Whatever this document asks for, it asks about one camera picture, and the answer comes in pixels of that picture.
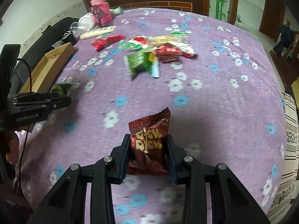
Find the person's left hand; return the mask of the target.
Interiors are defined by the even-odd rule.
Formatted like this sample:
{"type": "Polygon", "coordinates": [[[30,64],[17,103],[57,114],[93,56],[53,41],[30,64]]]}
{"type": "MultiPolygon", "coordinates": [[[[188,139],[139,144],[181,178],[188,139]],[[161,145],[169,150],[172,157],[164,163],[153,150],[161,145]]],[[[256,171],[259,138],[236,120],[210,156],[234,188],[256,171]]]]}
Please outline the person's left hand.
{"type": "Polygon", "coordinates": [[[9,147],[6,159],[12,165],[17,164],[19,160],[19,138],[14,131],[7,131],[6,139],[9,147]]]}

